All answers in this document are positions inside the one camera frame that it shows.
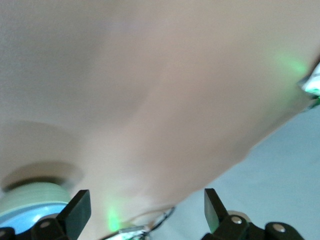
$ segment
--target white wall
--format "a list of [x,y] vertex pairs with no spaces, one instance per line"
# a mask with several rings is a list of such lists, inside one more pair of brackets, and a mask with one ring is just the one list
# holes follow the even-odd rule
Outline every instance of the white wall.
[[[306,240],[319,240],[319,119],[320,108],[299,114],[207,188],[216,189],[227,210],[246,213],[260,228],[284,222]],[[152,235],[153,240],[199,240],[208,231],[200,190]]]

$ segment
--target light blue circular object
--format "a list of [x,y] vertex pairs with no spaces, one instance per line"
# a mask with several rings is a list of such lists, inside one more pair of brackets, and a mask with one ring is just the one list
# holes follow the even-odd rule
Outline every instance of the light blue circular object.
[[0,199],[0,228],[23,233],[41,218],[59,214],[69,201],[69,193],[57,184],[36,182],[17,187]]

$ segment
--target white ceiling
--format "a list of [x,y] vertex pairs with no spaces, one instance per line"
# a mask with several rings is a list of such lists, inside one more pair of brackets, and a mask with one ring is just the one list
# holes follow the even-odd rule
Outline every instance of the white ceiling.
[[319,7],[1,1],[1,187],[90,189],[83,239],[149,222],[309,104]]

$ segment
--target blue disc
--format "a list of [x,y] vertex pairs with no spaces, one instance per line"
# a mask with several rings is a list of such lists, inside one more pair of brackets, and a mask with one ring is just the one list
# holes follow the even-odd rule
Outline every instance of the blue disc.
[[57,184],[35,182],[17,187],[0,199],[0,228],[23,233],[41,218],[59,214],[69,201],[69,193]]

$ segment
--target beige fabric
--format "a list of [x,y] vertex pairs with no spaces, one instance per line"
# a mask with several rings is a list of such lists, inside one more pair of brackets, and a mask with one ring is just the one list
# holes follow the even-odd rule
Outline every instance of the beige fabric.
[[296,82],[318,55],[319,9],[1,1],[1,186],[90,189],[81,239],[153,220],[308,105]]

